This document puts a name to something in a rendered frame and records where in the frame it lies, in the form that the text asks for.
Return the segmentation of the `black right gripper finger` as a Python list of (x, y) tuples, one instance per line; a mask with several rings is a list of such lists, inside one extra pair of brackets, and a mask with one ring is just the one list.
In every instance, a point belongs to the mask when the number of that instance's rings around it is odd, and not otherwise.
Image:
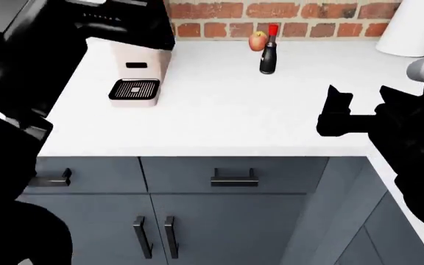
[(351, 93), (339, 92), (329, 85), (327, 98), (317, 121), (321, 136), (343, 136), (349, 133)]
[(385, 85), (379, 90), (384, 101), (378, 106), (379, 111), (397, 110), (397, 111), (415, 111), (422, 107), (422, 99), (406, 92), (389, 88)]

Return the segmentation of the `dark condiment bottle red cap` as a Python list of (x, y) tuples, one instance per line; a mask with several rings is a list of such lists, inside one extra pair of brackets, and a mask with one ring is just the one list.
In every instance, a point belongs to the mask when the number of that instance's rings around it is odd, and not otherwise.
[(262, 74), (273, 74), (277, 64), (277, 44), (276, 37), (278, 34), (279, 26), (277, 24), (270, 24), (268, 28), (268, 40), (264, 47), (260, 61), (260, 72)]

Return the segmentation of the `white cylindrical robot part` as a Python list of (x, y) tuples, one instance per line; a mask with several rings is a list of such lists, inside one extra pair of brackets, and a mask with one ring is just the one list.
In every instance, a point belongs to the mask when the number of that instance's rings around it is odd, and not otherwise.
[(424, 57), (424, 0), (402, 0), (375, 49), (398, 57)]

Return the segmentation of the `black drip tray grille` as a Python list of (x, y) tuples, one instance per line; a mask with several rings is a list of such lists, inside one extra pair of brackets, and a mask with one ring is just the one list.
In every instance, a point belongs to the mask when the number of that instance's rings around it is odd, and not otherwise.
[(149, 101), (156, 98), (159, 90), (159, 79), (119, 79), (108, 97), (120, 101)]

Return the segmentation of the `grey corner cabinet door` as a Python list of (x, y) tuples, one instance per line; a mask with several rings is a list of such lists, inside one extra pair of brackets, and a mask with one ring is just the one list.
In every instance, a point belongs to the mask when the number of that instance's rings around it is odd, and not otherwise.
[(424, 244), (387, 192), (334, 265), (424, 265)]

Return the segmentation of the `narrow grey drawer front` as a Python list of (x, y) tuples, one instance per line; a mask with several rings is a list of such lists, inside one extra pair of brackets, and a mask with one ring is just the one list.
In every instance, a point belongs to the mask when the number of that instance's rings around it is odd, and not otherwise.
[(26, 187), (26, 194), (142, 194), (147, 192), (136, 157), (39, 157), (37, 176), (72, 170), (68, 187)]

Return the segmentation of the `wide grey drawer front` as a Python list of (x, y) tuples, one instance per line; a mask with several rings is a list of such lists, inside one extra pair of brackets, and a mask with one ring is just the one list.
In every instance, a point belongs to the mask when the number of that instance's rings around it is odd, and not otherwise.
[[(147, 186), (153, 194), (309, 194), (328, 163), (326, 157), (142, 157)], [(258, 176), (258, 187), (211, 187), (220, 176)]]

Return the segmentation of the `red yellow apple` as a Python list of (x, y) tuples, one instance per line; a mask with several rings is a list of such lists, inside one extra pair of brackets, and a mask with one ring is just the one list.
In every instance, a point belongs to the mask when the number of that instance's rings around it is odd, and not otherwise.
[(254, 52), (264, 50), (267, 43), (267, 35), (265, 32), (257, 31), (251, 34), (248, 39), (249, 47)]

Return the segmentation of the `beige black coffee machine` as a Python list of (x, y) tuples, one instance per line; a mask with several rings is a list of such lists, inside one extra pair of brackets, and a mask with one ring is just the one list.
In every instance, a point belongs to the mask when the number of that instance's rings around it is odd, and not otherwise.
[[(175, 45), (163, 0), (66, 1), (85, 37), (109, 42), (119, 79), (158, 79), (161, 87)], [(160, 90), (149, 101), (109, 100), (115, 107), (153, 107), (159, 96)]]

